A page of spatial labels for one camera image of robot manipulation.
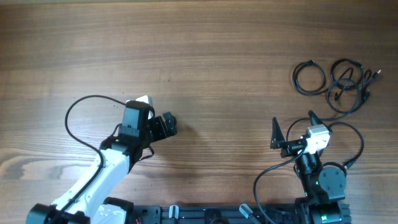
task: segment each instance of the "black cable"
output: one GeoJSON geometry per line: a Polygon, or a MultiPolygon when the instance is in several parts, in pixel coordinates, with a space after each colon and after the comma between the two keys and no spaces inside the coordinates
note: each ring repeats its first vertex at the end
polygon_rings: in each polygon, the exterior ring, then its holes
{"type": "Polygon", "coordinates": [[[155,155],[155,151],[154,151],[154,149],[152,148],[152,146],[148,146],[148,148],[149,148],[149,150],[150,150],[150,152],[152,153],[151,155],[148,155],[148,156],[144,156],[144,157],[142,157],[141,159],[139,159],[138,161],[143,161],[144,159],[149,159],[149,158],[151,158],[152,156],[154,156],[155,155]]]}
{"type": "Polygon", "coordinates": [[[309,120],[309,119],[310,119],[310,118],[300,118],[300,119],[294,121],[294,122],[290,125],[290,127],[287,129],[287,132],[286,132],[286,142],[289,141],[289,133],[290,133],[290,130],[293,128],[293,126],[294,126],[295,124],[297,124],[298,122],[300,122],[300,121],[306,121],[306,120],[309,120]]]}
{"type": "MultiPolygon", "coordinates": [[[[358,77],[358,80],[357,80],[356,84],[358,85],[358,87],[361,87],[361,86],[362,86],[362,85],[361,85],[361,81],[362,81],[362,79],[363,79],[363,67],[362,67],[362,65],[361,65],[359,62],[356,62],[356,61],[354,61],[354,60],[347,59],[347,58],[339,59],[339,60],[335,61],[335,62],[333,63],[333,65],[331,66],[331,68],[330,68],[330,76],[331,76],[331,79],[333,80],[333,82],[336,81],[335,74],[334,74],[335,68],[336,68],[339,64],[341,64],[341,63],[343,63],[343,62],[348,62],[348,63],[354,65],[355,67],[357,67],[357,68],[359,69],[360,75],[359,75],[359,77],[358,77]]],[[[354,69],[353,69],[353,68],[348,68],[347,70],[345,70],[345,72],[343,72],[343,74],[339,77],[339,79],[343,78],[343,76],[344,76],[348,71],[351,71],[351,73],[350,73],[350,75],[349,75],[349,79],[351,79],[351,77],[353,76],[353,72],[354,72],[354,69]]],[[[343,89],[343,88],[345,88],[345,89],[347,89],[347,90],[354,90],[354,85],[343,86],[342,84],[337,84],[337,87],[338,87],[340,90],[343,89]]]]}
{"type": "Polygon", "coordinates": [[[355,112],[356,110],[358,110],[363,103],[369,98],[369,90],[367,90],[367,87],[379,76],[380,71],[373,73],[372,75],[372,71],[371,70],[367,70],[365,72],[365,74],[363,73],[363,66],[359,63],[356,62],[354,60],[351,59],[339,59],[337,61],[335,61],[333,63],[333,65],[331,66],[330,69],[330,76],[331,79],[333,81],[333,83],[329,86],[329,88],[326,88],[324,90],[322,90],[325,85],[326,85],[326,75],[325,72],[323,71],[323,69],[321,68],[321,66],[319,66],[317,63],[315,63],[313,60],[308,61],[308,62],[302,62],[300,64],[298,64],[293,71],[293,75],[292,75],[292,80],[293,80],[293,86],[294,88],[300,93],[303,94],[305,96],[316,96],[316,95],[320,95],[322,93],[326,93],[326,102],[328,103],[328,105],[330,106],[330,108],[334,111],[336,111],[337,113],[341,113],[341,116],[338,116],[336,118],[324,118],[322,120],[324,121],[336,121],[338,119],[344,118],[345,116],[348,116],[349,114],[355,112]],[[360,71],[360,76],[358,78],[357,81],[352,80],[352,76],[353,76],[353,72],[354,72],[354,68],[350,67],[347,68],[338,79],[335,78],[335,68],[343,63],[343,62],[348,62],[350,64],[352,64],[354,67],[358,68],[360,71]],[[300,84],[299,84],[299,74],[300,72],[305,68],[305,67],[317,67],[322,75],[322,84],[319,88],[317,88],[316,90],[304,90],[300,84]],[[343,78],[347,73],[349,72],[349,76],[348,78],[343,78]],[[354,103],[354,105],[351,107],[350,110],[348,111],[341,111],[338,110],[337,108],[335,108],[331,101],[330,101],[330,94],[331,91],[334,87],[339,88],[341,91],[339,94],[335,93],[335,101],[338,101],[340,99],[340,96],[343,94],[344,91],[346,90],[356,90],[356,101],[354,103]]]}
{"type": "Polygon", "coordinates": [[[350,125],[350,124],[348,124],[348,123],[344,123],[344,122],[335,122],[335,123],[331,123],[331,124],[329,125],[329,128],[331,128],[331,127],[334,126],[334,125],[343,125],[343,126],[347,126],[347,127],[351,128],[352,130],[355,131],[355,133],[358,135],[358,137],[359,137],[360,140],[361,140],[361,146],[360,146],[359,151],[357,152],[357,154],[356,154],[354,157],[352,157],[351,159],[348,159],[347,161],[344,161],[344,163],[343,163],[343,166],[344,166],[346,169],[349,169],[352,165],[354,165],[354,163],[355,163],[355,162],[358,160],[358,158],[361,156],[361,154],[362,154],[362,152],[363,152],[363,149],[364,149],[364,147],[365,147],[365,141],[364,141],[364,139],[363,139],[363,137],[362,137],[362,134],[361,134],[354,126],[352,126],[352,125],[350,125]]]}
{"type": "MultiPolygon", "coordinates": [[[[91,144],[88,144],[87,142],[84,142],[83,140],[77,138],[75,135],[73,135],[73,134],[70,132],[69,127],[68,127],[68,117],[69,117],[70,111],[72,110],[72,108],[73,108],[77,103],[79,103],[80,101],[85,100],[85,99],[87,99],[87,98],[104,98],[104,99],[108,99],[108,100],[114,101],[114,102],[119,103],[119,104],[124,105],[124,106],[126,105],[125,103],[123,103],[123,102],[121,102],[121,101],[118,101],[118,100],[115,100],[114,98],[111,98],[111,97],[108,97],[108,96],[90,95],[90,96],[82,97],[82,98],[80,98],[79,100],[76,100],[76,101],[69,107],[69,109],[68,109],[68,111],[67,111],[67,113],[66,113],[66,115],[65,115],[65,129],[67,130],[67,133],[68,133],[74,140],[76,140],[77,142],[79,142],[79,143],[81,143],[81,144],[83,144],[83,145],[85,145],[85,146],[91,148],[92,150],[94,150],[94,151],[98,154],[98,156],[99,156],[99,166],[98,166],[96,172],[93,174],[93,176],[87,181],[87,183],[75,194],[75,196],[73,196],[73,197],[68,201],[68,203],[60,210],[60,212],[58,212],[58,213],[56,214],[56,216],[52,219],[51,223],[53,223],[55,220],[57,220],[58,217],[60,216],[60,214],[63,213],[71,204],[75,203],[76,199],[81,195],[81,193],[84,192],[84,190],[86,190],[86,188],[92,183],[92,181],[94,181],[95,177],[99,174],[99,172],[101,171],[101,169],[102,169],[103,166],[104,166],[104,157],[103,157],[102,153],[100,152],[100,150],[98,150],[97,148],[95,148],[95,147],[92,146],[91,144]]],[[[116,130],[117,130],[118,127],[120,127],[120,125],[121,125],[121,124],[118,124],[118,125],[115,127],[115,129],[114,129],[112,135],[114,135],[114,134],[116,133],[116,130]]]]}
{"type": "Polygon", "coordinates": [[[328,91],[328,89],[321,90],[326,85],[326,75],[325,75],[325,72],[323,71],[323,69],[321,68],[321,66],[319,66],[317,63],[315,63],[313,60],[308,61],[308,62],[302,62],[302,63],[298,64],[294,68],[292,79],[293,79],[294,88],[299,93],[301,93],[305,96],[316,96],[316,95],[320,95],[322,93],[326,93],[328,91]],[[310,66],[317,67],[322,75],[322,84],[316,90],[304,90],[299,84],[299,74],[300,74],[301,70],[303,70],[303,68],[305,68],[305,67],[310,67],[310,66]]]}

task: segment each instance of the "wire bundle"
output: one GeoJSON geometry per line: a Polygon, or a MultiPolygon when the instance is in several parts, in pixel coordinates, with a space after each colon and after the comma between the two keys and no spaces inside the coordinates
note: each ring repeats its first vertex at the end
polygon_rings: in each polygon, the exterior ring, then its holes
{"type": "MultiPolygon", "coordinates": [[[[336,121],[338,119],[344,118],[345,116],[348,116],[349,114],[355,112],[356,110],[358,110],[364,103],[365,101],[369,98],[370,95],[370,91],[368,90],[368,86],[373,83],[375,81],[375,79],[379,76],[380,74],[380,70],[378,72],[375,72],[372,74],[372,71],[370,69],[366,70],[365,73],[363,72],[363,66],[359,63],[356,62],[354,60],[350,60],[350,59],[339,59],[337,60],[330,68],[330,75],[331,75],[331,79],[333,80],[333,83],[329,86],[329,88],[324,88],[326,85],[326,75],[325,72],[323,71],[323,69],[321,68],[321,66],[319,66],[317,63],[315,63],[313,60],[310,60],[308,62],[302,62],[300,64],[298,64],[293,71],[293,75],[292,75],[292,81],[293,81],[293,86],[294,88],[302,95],[305,96],[317,96],[317,95],[321,95],[323,93],[326,93],[326,102],[328,103],[328,105],[330,106],[330,108],[334,111],[336,111],[337,113],[340,113],[341,116],[337,116],[335,118],[321,118],[322,121],[336,121]],[[350,67],[347,68],[338,79],[335,78],[335,68],[343,63],[343,62],[348,62],[351,65],[353,65],[354,67],[359,69],[360,72],[360,76],[357,79],[357,81],[354,81],[352,79],[353,76],[353,72],[354,72],[354,68],[350,67]],[[302,88],[300,86],[298,77],[299,77],[299,73],[305,68],[305,67],[311,67],[314,66],[316,68],[319,69],[321,76],[322,76],[322,84],[320,85],[320,87],[318,87],[315,90],[305,90],[304,88],[302,88]],[[344,76],[349,72],[348,78],[344,78],[344,76]],[[331,90],[334,89],[334,87],[339,88],[341,91],[339,94],[335,93],[335,97],[334,100],[338,101],[340,99],[340,96],[343,94],[344,91],[346,90],[356,90],[356,101],[354,103],[354,105],[351,107],[351,109],[349,109],[348,111],[341,111],[337,108],[335,108],[331,101],[330,101],[330,94],[331,94],[331,90]]],[[[300,118],[298,120],[296,120],[295,122],[293,122],[290,127],[287,130],[286,133],[286,142],[289,139],[289,133],[290,130],[293,128],[293,126],[295,124],[297,124],[300,121],[306,121],[306,120],[310,120],[310,118],[300,118]]],[[[358,135],[358,137],[361,140],[361,146],[359,148],[358,153],[352,157],[351,159],[348,159],[347,161],[344,161],[344,163],[341,165],[339,163],[336,162],[326,162],[322,165],[322,168],[325,166],[336,166],[339,169],[341,169],[345,175],[347,175],[347,169],[349,169],[357,160],[358,158],[361,156],[363,149],[364,149],[364,139],[361,135],[361,133],[352,125],[348,124],[348,123],[344,123],[344,122],[335,122],[335,123],[331,123],[329,125],[329,128],[331,128],[332,126],[337,126],[337,125],[343,125],[343,126],[347,126],[349,128],[351,128],[352,130],[355,131],[355,133],[358,135]]],[[[322,155],[323,150],[321,150],[319,152],[319,156],[322,155]]],[[[266,220],[271,223],[271,224],[275,224],[269,217],[268,215],[265,213],[264,209],[262,208],[259,199],[257,197],[257,183],[258,180],[267,172],[272,171],[274,169],[277,169],[279,167],[282,167],[284,165],[287,165],[291,162],[296,161],[300,156],[302,156],[304,153],[304,150],[302,150],[300,152],[300,154],[298,154],[297,156],[291,158],[288,161],[285,161],[283,163],[277,164],[275,166],[272,166],[266,170],[264,170],[263,172],[261,172],[255,179],[254,181],[254,185],[253,185],[253,192],[254,192],[254,199],[257,203],[257,206],[259,207],[261,213],[265,216],[266,220]]],[[[294,168],[294,172],[296,173],[296,175],[299,177],[299,173],[295,168],[295,165],[293,166],[294,168]]]]}

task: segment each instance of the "wood grain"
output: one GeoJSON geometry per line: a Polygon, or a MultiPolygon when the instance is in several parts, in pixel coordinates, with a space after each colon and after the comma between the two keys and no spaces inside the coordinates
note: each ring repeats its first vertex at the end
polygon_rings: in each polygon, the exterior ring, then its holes
{"type": "MultiPolygon", "coordinates": [[[[111,196],[136,205],[253,204],[255,177],[283,161],[269,149],[272,117],[286,131],[308,110],[334,115],[324,96],[294,90],[293,68],[313,59],[329,74],[339,58],[383,74],[366,104],[344,119],[365,138],[348,172],[353,223],[396,223],[397,12],[396,2],[364,1],[0,7],[0,223],[24,223],[35,203],[51,203],[87,170],[95,154],[67,135],[63,119],[91,94],[150,95],[158,114],[178,119],[179,134],[155,143],[155,156],[111,196]]],[[[315,88],[320,77],[309,68],[300,81],[315,88]]],[[[122,115],[112,102],[87,100],[70,126],[97,146],[122,115]]],[[[307,126],[298,124],[292,138],[307,126]]],[[[322,160],[343,162],[358,147],[352,130],[336,127],[322,160]]],[[[291,165],[258,188],[264,203],[303,196],[291,165]]]]}

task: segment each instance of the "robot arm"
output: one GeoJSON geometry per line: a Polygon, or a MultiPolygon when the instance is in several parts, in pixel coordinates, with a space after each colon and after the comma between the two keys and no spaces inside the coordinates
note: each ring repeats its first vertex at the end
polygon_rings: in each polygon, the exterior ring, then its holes
{"type": "MultiPolygon", "coordinates": [[[[97,156],[89,170],[77,183],[60,198],[54,200],[51,206],[36,204],[29,212],[26,223],[93,223],[101,219],[98,209],[103,204],[113,187],[130,172],[134,164],[142,158],[142,151],[150,147],[150,143],[165,139],[177,133],[176,120],[170,112],[164,113],[163,119],[153,118],[155,111],[148,96],[135,101],[127,101],[123,114],[123,121],[119,124],[118,136],[106,138],[100,145],[103,156],[103,167],[89,186],[68,206],[71,198],[97,172],[100,166],[100,157],[97,156]]],[[[113,218],[125,220],[126,212],[113,213],[113,218]]]]}
{"type": "Polygon", "coordinates": [[[295,204],[301,210],[304,223],[348,223],[344,218],[340,200],[345,199],[346,169],[335,163],[322,164],[318,151],[328,146],[331,129],[313,111],[309,111],[311,127],[300,139],[286,142],[276,118],[272,120],[271,149],[281,149],[280,156],[297,157],[295,167],[305,191],[304,198],[297,198],[295,204]]]}

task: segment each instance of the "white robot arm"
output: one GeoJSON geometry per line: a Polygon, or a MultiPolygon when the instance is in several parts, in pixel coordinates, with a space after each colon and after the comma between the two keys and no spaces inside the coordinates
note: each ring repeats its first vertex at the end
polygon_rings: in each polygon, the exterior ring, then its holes
{"type": "Polygon", "coordinates": [[[103,166],[93,181],[70,203],[70,200],[94,176],[100,166],[96,157],[89,170],[68,192],[53,201],[51,206],[37,204],[28,214],[26,223],[125,223],[127,212],[121,207],[103,204],[114,186],[123,180],[150,143],[177,133],[176,120],[170,112],[162,118],[154,116],[152,100],[142,96],[127,101],[118,136],[110,136],[101,143],[103,166]]]}

